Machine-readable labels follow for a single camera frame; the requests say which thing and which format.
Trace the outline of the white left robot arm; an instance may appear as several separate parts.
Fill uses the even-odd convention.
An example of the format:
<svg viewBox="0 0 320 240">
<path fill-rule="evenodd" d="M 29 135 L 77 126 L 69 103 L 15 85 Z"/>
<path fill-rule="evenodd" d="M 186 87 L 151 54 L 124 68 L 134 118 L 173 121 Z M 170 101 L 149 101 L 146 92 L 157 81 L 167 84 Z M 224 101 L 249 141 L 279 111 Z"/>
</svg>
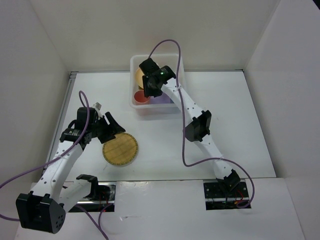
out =
<svg viewBox="0 0 320 240">
<path fill-rule="evenodd" d="M 41 179 L 29 193 L 21 193 L 16 208 L 22 228 L 56 234 L 62 228 L 66 213 L 83 198 L 96 200 L 105 191 L 94 175 L 80 174 L 65 187 L 65 181 L 75 162 L 93 138 L 101 144 L 124 133 L 110 112 L 101 114 L 101 105 L 80 107 L 76 119 L 62 132 L 55 162 L 48 165 Z"/>
</svg>

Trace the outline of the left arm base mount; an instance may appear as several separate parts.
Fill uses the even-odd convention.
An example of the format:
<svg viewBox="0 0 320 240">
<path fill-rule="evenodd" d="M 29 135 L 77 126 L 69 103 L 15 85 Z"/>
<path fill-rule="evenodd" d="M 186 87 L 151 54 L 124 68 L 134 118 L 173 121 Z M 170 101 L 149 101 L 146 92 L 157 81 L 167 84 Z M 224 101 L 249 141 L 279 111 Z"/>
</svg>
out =
<svg viewBox="0 0 320 240">
<path fill-rule="evenodd" d="M 94 197 L 84 197 L 77 205 L 89 213 L 114 212 L 116 198 L 116 182 L 99 182 L 98 194 Z"/>
</svg>

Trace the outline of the pink plastic cup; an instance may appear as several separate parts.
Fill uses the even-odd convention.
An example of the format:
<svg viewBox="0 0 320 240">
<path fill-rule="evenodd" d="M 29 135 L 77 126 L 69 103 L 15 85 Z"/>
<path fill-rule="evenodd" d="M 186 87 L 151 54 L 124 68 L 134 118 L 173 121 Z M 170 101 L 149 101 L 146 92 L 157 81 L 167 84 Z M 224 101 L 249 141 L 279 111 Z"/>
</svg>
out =
<svg viewBox="0 0 320 240">
<path fill-rule="evenodd" d="M 145 97 L 143 90 L 138 90 L 133 95 L 133 102 L 135 105 L 148 105 L 150 102 L 150 97 Z"/>
</svg>

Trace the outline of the yellow plastic plate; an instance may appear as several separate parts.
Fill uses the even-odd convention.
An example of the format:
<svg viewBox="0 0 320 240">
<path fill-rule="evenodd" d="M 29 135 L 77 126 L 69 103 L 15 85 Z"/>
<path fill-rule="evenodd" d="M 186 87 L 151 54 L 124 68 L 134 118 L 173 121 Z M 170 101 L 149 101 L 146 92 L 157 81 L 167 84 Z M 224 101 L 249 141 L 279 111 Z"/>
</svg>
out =
<svg viewBox="0 0 320 240">
<path fill-rule="evenodd" d="M 142 70 L 140 68 L 138 68 L 135 72 L 135 81 L 138 85 L 138 87 L 140 89 L 144 89 L 144 86 L 143 86 L 143 76 L 144 76 L 144 73 L 142 72 Z"/>
</svg>

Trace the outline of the round bamboo woven tray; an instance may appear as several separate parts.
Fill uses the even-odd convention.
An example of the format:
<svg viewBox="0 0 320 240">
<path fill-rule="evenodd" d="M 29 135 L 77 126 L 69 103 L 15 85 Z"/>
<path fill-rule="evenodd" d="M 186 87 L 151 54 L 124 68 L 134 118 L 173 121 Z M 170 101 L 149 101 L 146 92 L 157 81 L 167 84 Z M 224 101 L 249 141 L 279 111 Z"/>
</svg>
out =
<svg viewBox="0 0 320 240">
<path fill-rule="evenodd" d="M 102 155 L 111 165 L 122 167 L 130 164 L 138 154 L 138 142 L 128 133 L 118 133 L 103 144 Z"/>
</svg>

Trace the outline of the purple plastic plate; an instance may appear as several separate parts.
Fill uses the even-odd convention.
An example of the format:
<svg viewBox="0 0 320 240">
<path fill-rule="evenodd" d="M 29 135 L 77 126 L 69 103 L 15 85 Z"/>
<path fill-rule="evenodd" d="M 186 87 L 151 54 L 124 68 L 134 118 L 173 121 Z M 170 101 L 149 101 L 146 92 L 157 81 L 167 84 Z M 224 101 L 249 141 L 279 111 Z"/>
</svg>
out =
<svg viewBox="0 0 320 240">
<path fill-rule="evenodd" d="M 160 96 L 151 96 L 149 100 L 150 104 L 172 104 L 173 101 L 170 99 L 170 97 L 165 94 L 164 92 Z"/>
</svg>

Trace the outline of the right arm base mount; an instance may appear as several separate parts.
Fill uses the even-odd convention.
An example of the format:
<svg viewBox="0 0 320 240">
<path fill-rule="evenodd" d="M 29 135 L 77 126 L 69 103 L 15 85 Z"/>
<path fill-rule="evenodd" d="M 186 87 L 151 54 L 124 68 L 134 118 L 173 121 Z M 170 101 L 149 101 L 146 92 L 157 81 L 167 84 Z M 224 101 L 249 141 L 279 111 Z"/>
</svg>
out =
<svg viewBox="0 0 320 240">
<path fill-rule="evenodd" d="M 204 182 L 203 189 L 207 211 L 238 209 L 250 200 L 247 184 L 244 181 L 241 181 L 230 193 L 224 193 L 222 184 L 217 181 Z"/>
</svg>

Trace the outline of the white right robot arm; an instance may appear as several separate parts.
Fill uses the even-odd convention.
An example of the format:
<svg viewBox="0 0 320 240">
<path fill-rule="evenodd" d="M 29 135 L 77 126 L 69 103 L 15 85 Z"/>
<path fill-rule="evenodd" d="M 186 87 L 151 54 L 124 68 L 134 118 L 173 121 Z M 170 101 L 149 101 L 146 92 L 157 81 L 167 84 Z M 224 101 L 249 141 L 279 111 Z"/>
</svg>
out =
<svg viewBox="0 0 320 240">
<path fill-rule="evenodd" d="M 212 114 L 199 107 L 179 82 L 181 58 L 178 58 L 177 70 L 169 66 L 160 67 L 151 57 L 139 64 L 142 71 L 143 93 L 145 97 L 159 97 L 166 94 L 182 113 L 182 163 L 193 167 L 204 162 L 213 161 L 213 172 L 219 184 L 220 193 L 229 197 L 236 192 L 241 179 L 236 170 L 229 165 L 232 161 L 222 157 L 221 152 L 211 137 L 210 125 Z M 194 143 L 207 158 L 197 162 L 186 163 L 186 141 Z"/>
</svg>

